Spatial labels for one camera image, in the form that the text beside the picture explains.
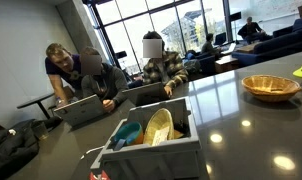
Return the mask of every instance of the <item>notebook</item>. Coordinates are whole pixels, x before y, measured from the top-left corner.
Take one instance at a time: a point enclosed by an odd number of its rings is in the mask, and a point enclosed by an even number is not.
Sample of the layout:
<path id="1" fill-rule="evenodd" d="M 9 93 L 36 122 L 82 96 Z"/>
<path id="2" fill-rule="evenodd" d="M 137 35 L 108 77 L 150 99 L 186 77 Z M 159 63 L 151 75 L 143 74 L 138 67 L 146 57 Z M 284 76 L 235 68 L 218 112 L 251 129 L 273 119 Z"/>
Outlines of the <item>notebook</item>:
<path id="1" fill-rule="evenodd" d="M 125 90 L 123 94 L 125 94 L 135 106 L 144 106 L 170 99 L 161 82 Z"/>
<path id="2" fill-rule="evenodd" d="M 225 55 L 225 54 L 230 54 L 230 53 L 232 53 L 232 52 L 234 51 L 236 45 L 237 45 L 236 43 L 231 43 L 229 49 L 226 50 L 226 51 L 222 51 L 221 54 L 224 54 L 224 55 Z"/>
<path id="3" fill-rule="evenodd" d="M 99 97 L 92 95 L 72 104 L 57 108 L 54 112 L 70 126 L 76 126 L 103 115 L 105 110 Z"/>

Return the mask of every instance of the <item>gray storage bin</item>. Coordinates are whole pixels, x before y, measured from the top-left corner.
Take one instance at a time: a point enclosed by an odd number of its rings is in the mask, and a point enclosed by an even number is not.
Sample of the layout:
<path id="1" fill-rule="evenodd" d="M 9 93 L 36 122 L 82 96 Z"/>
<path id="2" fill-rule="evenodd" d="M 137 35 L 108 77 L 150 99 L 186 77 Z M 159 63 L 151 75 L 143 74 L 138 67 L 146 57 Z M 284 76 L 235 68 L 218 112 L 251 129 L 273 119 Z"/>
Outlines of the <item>gray storage bin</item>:
<path id="1" fill-rule="evenodd" d="M 189 97 L 131 109 L 111 137 L 122 125 L 132 121 L 138 121 L 145 133 L 150 118 L 160 108 L 170 111 L 173 123 L 189 126 L 188 137 L 164 141 L 158 146 L 125 146 L 119 151 L 110 148 L 109 139 L 91 166 L 92 172 L 100 174 L 104 170 L 111 180 L 209 179 Z"/>

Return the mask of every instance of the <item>black table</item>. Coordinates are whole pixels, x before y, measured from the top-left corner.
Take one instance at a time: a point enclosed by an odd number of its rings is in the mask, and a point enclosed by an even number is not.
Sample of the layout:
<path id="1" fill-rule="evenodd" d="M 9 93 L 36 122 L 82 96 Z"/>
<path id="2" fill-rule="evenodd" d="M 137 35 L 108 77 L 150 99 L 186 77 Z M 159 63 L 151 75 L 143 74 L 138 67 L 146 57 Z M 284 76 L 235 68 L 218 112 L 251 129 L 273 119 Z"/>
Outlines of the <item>black table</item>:
<path id="1" fill-rule="evenodd" d="M 288 102 L 263 103 L 241 85 L 246 76 L 269 74 L 290 78 L 302 86 L 302 79 L 292 75 L 301 65 L 302 53 L 298 53 L 175 89 L 173 98 L 190 98 L 203 154 L 212 169 L 211 179 L 302 180 L 302 91 Z M 125 101 L 109 117 L 88 122 L 78 129 L 60 124 L 46 140 L 40 141 L 39 154 L 9 179 L 69 180 L 78 177 L 78 173 L 87 173 L 79 171 L 82 167 L 79 163 L 90 167 L 92 157 L 81 162 L 81 156 L 105 145 L 132 107 Z M 242 126 L 243 120 L 250 121 L 251 126 Z M 212 143 L 212 133 L 219 133 L 222 142 Z M 291 158 L 295 169 L 285 171 L 276 166 L 273 159 L 278 155 Z"/>
<path id="2" fill-rule="evenodd" d="M 35 98 L 35 99 L 32 99 L 28 102 L 25 102 L 19 106 L 17 106 L 18 109 L 21 109 L 21 108 L 24 108 L 24 107 L 27 107 L 27 106 L 30 106 L 30 105 L 33 105 L 33 104 L 38 104 L 40 109 L 42 110 L 42 112 L 44 113 L 44 115 L 49 119 L 50 118 L 50 115 L 48 114 L 47 110 L 43 107 L 41 101 L 53 96 L 54 93 L 50 93 L 50 94 L 46 94 L 46 95 L 43 95 L 43 96 L 40 96 L 38 98 Z"/>

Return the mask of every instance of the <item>sitting person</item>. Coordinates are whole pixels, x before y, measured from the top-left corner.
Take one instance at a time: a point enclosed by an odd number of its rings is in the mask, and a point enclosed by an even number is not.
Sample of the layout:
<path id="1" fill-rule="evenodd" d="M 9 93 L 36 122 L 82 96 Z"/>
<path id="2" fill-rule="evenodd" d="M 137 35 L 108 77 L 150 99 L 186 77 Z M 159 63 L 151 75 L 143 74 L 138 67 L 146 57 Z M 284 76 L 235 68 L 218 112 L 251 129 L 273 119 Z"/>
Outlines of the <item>sitting person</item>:
<path id="1" fill-rule="evenodd" d="M 46 49 L 45 68 L 56 97 L 59 97 L 64 106 L 68 104 L 63 90 L 62 79 L 75 89 L 75 96 L 82 98 L 81 90 L 81 63 L 78 54 L 71 54 L 61 44 L 52 43 Z"/>
<path id="2" fill-rule="evenodd" d="M 212 41 L 213 41 L 213 34 L 209 33 L 206 36 L 206 42 L 204 43 L 204 45 L 201 48 L 201 54 L 204 53 L 210 53 L 212 56 L 215 57 L 216 60 L 218 60 L 221 57 L 221 48 L 213 48 L 212 46 Z"/>
<path id="3" fill-rule="evenodd" d="M 254 40 L 264 41 L 272 39 L 271 36 L 267 35 L 265 31 L 260 28 L 258 23 L 252 22 L 252 17 L 247 18 L 247 24 L 239 30 L 238 35 L 242 36 L 248 44 L 251 44 Z"/>
<path id="4" fill-rule="evenodd" d="M 83 62 L 84 56 L 100 55 L 93 47 L 85 47 L 80 53 L 80 60 Z M 86 75 L 82 80 L 83 97 L 96 94 L 102 101 L 106 112 L 111 112 L 118 107 L 127 97 L 122 91 L 128 89 L 127 81 L 122 70 L 106 63 L 101 63 L 100 75 Z"/>
<path id="5" fill-rule="evenodd" d="M 143 39 L 161 39 L 156 32 L 148 32 Z M 188 72 L 184 69 L 182 60 L 177 52 L 164 50 L 162 40 L 162 58 L 151 58 L 143 68 L 143 85 L 162 82 L 164 90 L 172 96 L 172 90 L 183 82 L 188 81 Z"/>

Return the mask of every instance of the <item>woven bread basket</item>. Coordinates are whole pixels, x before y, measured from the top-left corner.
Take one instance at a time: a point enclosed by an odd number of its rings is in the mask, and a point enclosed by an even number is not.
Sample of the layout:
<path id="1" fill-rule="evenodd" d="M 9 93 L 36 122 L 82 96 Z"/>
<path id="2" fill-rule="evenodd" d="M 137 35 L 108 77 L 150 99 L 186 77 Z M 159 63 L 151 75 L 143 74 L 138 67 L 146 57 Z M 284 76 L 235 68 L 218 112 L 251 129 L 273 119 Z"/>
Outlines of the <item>woven bread basket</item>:
<path id="1" fill-rule="evenodd" d="M 266 102 L 287 101 L 301 90 L 299 83 L 290 79 L 254 75 L 242 80 L 243 87 L 254 97 Z"/>
<path id="2" fill-rule="evenodd" d="M 145 130 L 143 144 L 152 145 L 157 130 L 169 127 L 168 140 L 174 139 L 174 127 L 170 111 L 165 108 L 159 109 L 150 119 Z"/>

